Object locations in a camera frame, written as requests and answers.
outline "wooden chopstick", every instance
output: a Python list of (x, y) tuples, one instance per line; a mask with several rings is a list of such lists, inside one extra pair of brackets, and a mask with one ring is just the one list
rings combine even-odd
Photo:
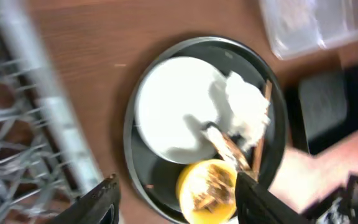
[[(265, 99), (270, 102), (270, 97), (272, 95), (272, 83), (267, 80), (266, 87), (265, 87)], [(265, 114), (268, 115), (269, 108), (266, 109)], [(262, 161), (262, 153), (264, 150), (264, 141), (265, 141), (265, 134), (262, 138), (259, 139), (258, 145), (254, 151), (254, 160), (252, 161), (252, 171), (255, 174), (255, 180), (258, 182), (259, 179), (259, 170), (260, 170), (260, 163)]]

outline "yellow bowl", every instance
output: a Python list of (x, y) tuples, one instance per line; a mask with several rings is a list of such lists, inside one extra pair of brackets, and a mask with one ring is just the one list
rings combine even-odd
[(236, 211), (235, 203), (231, 205), (219, 204), (212, 213), (207, 210), (195, 212), (191, 207), (186, 206), (188, 205), (189, 200), (191, 200), (191, 193), (189, 188), (189, 180), (191, 179), (191, 176), (197, 173), (198, 169), (205, 169), (213, 164), (228, 172), (233, 184), (236, 184), (237, 171), (233, 166), (223, 160), (210, 159), (208, 161), (201, 161), (196, 164), (187, 166), (179, 175), (176, 193), (181, 212), (186, 220), (191, 224), (218, 224), (226, 222), (233, 216), (234, 212)]

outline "wire mesh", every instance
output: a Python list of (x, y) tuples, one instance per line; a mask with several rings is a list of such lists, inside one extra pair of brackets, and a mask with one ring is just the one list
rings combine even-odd
[(43, 223), (81, 196), (35, 88), (0, 35), (0, 223)]

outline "oval tray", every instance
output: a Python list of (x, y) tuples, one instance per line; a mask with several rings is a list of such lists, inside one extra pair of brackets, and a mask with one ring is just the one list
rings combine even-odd
[[(155, 155), (139, 136), (134, 121), (134, 102), (139, 84), (158, 63), (177, 56), (204, 60), (224, 75), (234, 71), (260, 89), (263, 88), (266, 79), (273, 83), (268, 113), (271, 122), (265, 134), (259, 178), (259, 184), (266, 188), (272, 183), (283, 157), (288, 120), (283, 94), (273, 71), (253, 50), (234, 40), (224, 37), (197, 37), (185, 40), (164, 51), (151, 63), (133, 91), (126, 111), (124, 150), (127, 168), (136, 191), (156, 212), (171, 222), (187, 223), (180, 212), (175, 195), (177, 178), (186, 165), (168, 162)], [(246, 157), (248, 161), (252, 161), (251, 154)]]

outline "black square object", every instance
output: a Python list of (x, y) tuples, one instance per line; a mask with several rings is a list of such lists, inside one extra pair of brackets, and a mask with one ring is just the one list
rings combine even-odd
[(317, 155), (358, 130), (358, 65), (303, 80), (286, 93), (293, 146)]

